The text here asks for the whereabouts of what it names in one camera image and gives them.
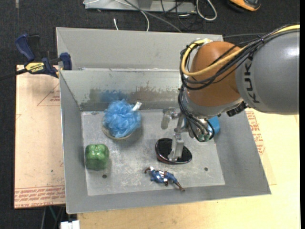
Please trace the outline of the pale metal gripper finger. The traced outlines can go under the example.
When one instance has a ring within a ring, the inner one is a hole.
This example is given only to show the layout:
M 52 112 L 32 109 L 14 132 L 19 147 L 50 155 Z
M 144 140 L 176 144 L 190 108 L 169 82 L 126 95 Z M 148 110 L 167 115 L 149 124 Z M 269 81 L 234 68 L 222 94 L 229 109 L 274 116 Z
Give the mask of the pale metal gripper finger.
M 168 159 L 172 162 L 177 161 L 182 157 L 184 141 L 181 134 L 175 134 L 171 140 L 171 151 Z
M 164 108 L 163 109 L 163 118 L 161 122 L 161 128 L 162 129 L 167 129 L 170 120 L 176 119 L 178 116 L 176 112 L 176 108 L 174 107 L 169 107 L 169 108 Z

